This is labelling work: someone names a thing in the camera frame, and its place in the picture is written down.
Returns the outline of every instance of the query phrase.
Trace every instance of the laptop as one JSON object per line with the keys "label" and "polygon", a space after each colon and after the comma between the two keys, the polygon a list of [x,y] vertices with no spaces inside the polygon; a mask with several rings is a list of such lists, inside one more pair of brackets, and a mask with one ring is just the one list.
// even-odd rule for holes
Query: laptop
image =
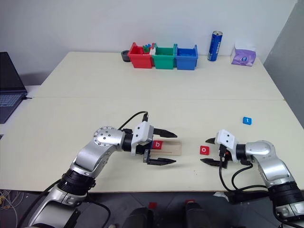
{"label": "laptop", "polygon": [[7,52],[0,52],[0,124],[7,121],[27,95]]}

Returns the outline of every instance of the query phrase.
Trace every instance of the red block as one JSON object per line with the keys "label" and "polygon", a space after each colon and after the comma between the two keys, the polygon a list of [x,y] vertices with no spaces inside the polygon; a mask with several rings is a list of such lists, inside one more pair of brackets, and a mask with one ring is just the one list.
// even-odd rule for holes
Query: red block
{"label": "red block", "polygon": [[200,146],[199,154],[209,155],[209,147],[208,146]]}
{"label": "red block", "polygon": [[154,140],[152,143],[152,149],[161,150],[162,149],[162,141]]}
{"label": "red block", "polygon": [[156,202],[149,202],[149,209],[155,209],[157,207],[157,203]]}

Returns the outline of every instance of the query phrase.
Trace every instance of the blue bin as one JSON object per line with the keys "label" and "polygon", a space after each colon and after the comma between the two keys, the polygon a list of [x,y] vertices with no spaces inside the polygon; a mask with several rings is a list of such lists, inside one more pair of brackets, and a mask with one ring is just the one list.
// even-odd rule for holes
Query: blue bin
{"label": "blue bin", "polygon": [[194,48],[178,48],[177,44],[174,44],[175,48],[175,60],[178,70],[194,70],[198,61],[198,48],[194,45]]}

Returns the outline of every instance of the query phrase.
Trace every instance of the red bin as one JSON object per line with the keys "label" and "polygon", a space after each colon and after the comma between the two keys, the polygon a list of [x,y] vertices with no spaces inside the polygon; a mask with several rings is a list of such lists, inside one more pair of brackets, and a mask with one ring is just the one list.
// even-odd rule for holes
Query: red bin
{"label": "red bin", "polygon": [[135,42],[133,42],[128,57],[133,64],[134,68],[152,68],[153,60],[150,53],[144,53],[143,48],[137,46]]}

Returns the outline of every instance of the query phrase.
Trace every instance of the white wall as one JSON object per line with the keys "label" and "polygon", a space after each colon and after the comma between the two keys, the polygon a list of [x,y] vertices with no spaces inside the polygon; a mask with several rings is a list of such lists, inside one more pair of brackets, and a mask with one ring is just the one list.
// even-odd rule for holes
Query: white wall
{"label": "white wall", "polygon": [[0,51],[28,84],[43,81],[68,51],[120,52],[131,43],[198,45],[207,54],[213,30],[220,55],[237,39],[264,62],[296,0],[0,0]]}

